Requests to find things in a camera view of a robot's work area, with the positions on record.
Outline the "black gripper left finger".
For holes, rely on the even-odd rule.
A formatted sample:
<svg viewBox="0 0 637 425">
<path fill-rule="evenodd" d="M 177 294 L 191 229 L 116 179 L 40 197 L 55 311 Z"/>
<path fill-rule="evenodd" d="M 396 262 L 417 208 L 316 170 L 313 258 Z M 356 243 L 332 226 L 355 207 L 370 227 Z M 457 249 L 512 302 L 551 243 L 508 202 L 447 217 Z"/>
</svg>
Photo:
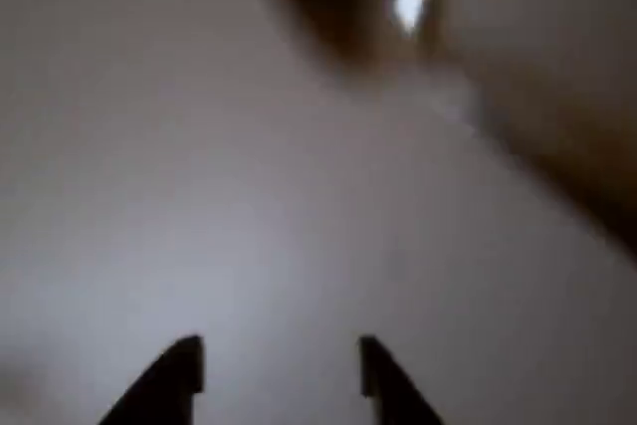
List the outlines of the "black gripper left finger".
<svg viewBox="0 0 637 425">
<path fill-rule="evenodd" d="M 191 424 L 204 390 L 204 342 L 184 336 L 166 348 L 101 419 L 103 424 Z"/>
</svg>

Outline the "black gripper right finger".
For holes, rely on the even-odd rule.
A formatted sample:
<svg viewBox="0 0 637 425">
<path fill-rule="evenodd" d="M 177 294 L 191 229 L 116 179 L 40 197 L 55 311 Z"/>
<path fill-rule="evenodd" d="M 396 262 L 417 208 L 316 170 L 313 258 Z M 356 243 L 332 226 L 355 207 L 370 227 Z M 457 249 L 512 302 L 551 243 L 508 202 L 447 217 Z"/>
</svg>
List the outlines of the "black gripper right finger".
<svg viewBox="0 0 637 425">
<path fill-rule="evenodd" d="M 443 424 L 440 415 L 375 335 L 362 335 L 358 350 L 361 394 L 371 402 L 375 424 Z"/>
</svg>

